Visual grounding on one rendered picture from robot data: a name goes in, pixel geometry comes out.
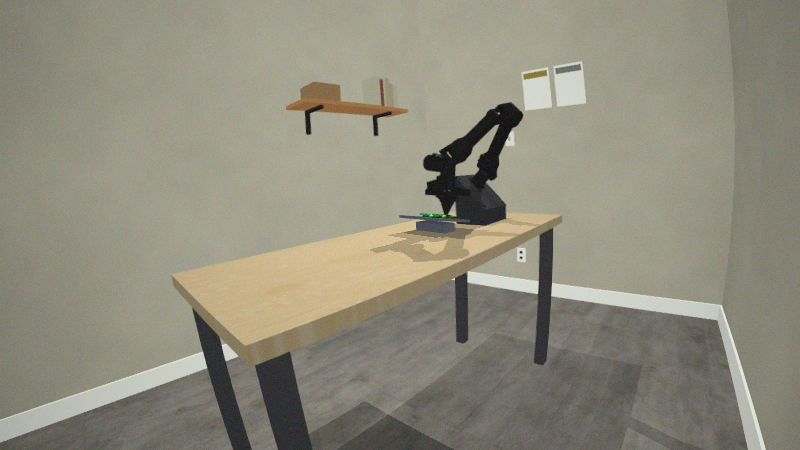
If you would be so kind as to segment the grey switch panel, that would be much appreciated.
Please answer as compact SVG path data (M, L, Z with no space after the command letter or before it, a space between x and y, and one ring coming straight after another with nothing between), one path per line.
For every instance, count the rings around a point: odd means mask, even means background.
M427 213L420 213L423 216L408 216L408 215L400 215L400 218L408 218L408 219L419 219L424 221L416 222L416 230L421 231L428 231L428 232L436 232L436 233L449 233L455 231L455 223L453 222L470 222L470 220L465 219L457 219L457 217L453 215L444 215L444 214L427 214ZM436 216L436 217L434 217ZM423 217L423 218L418 218ZM448 219L446 219L448 218ZM451 218L451 220L450 220ZM454 219L455 218L455 219ZM448 221L448 222L442 222ZM429 224L433 223L433 224ZM452 224L450 224L452 223Z

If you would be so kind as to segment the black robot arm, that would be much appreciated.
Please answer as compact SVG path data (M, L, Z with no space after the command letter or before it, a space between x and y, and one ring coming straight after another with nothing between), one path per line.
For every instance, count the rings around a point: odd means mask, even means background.
M483 185L488 181L488 179L492 181L497 178L499 155L512 128L518 126L522 118L523 113L513 103L509 102L499 104L495 109L489 110L486 113L486 116L480 120L464 137L456 139L454 142L441 149L439 152L442 155L436 153L427 155L423 161L425 170L440 173L455 173L456 165L464 162L472 153L473 147L495 125L499 124L488 151L484 154L481 154L480 158L478 159L477 167L479 170L475 174L476 177L469 178L469 180L478 189L485 188ZM452 156L452 159L447 152ZM436 191L441 188L448 189L448 181L446 176L443 176L443 178L439 177L440 176L437 176L436 180L432 180L437 182L426 182L428 191Z

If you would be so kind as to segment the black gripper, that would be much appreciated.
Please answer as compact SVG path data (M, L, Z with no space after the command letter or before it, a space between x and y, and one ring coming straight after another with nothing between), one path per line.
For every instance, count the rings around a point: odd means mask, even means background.
M470 190L469 190L469 188L457 188L457 187L455 187L455 179L457 179L457 176L455 176L455 173L440 173L439 176L440 176L439 178L443 178L443 176L446 176L447 181L448 181L448 189L449 190L441 188L440 190L436 190L437 191L436 192L436 191L433 191L433 190L428 191L428 188L427 188L425 190L425 195L435 195L435 197L437 197L441 202L444 215L448 215L451 207L453 206L454 202L458 198L457 195L470 196ZM452 190L453 187L455 187L454 190ZM431 194L431 191L432 191L432 194ZM444 192L444 191L451 191L451 192ZM437 194L433 194L433 193L437 193Z

